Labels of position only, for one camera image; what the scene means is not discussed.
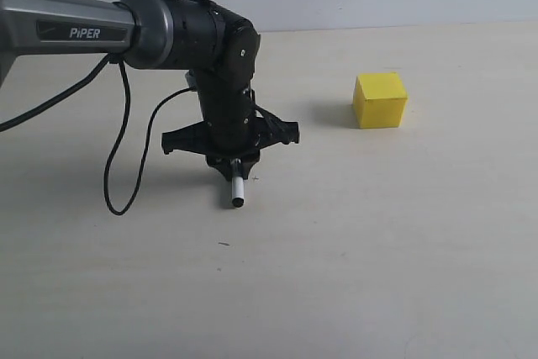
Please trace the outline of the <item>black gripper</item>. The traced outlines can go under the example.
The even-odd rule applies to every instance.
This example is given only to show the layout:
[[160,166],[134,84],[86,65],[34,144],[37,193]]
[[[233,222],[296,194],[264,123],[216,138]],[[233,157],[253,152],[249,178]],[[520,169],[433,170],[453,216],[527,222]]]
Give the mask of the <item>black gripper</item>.
[[263,149],[298,142],[299,123],[266,110],[207,110],[202,121],[161,136],[165,154],[180,150],[202,155],[208,166],[225,177],[232,175],[235,163],[240,175],[247,177]]

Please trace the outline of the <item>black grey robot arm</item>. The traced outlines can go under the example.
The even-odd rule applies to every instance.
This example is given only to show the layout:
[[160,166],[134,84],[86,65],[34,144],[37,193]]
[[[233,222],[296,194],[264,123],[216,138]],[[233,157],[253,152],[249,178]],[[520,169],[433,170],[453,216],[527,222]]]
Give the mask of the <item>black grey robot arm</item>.
[[205,156],[244,174],[262,149],[299,140],[298,124],[256,105],[251,80],[261,38],[252,22],[210,0],[1,0],[1,71],[21,55],[111,54],[139,70],[181,70],[201,122],[165,133],[165,153]]

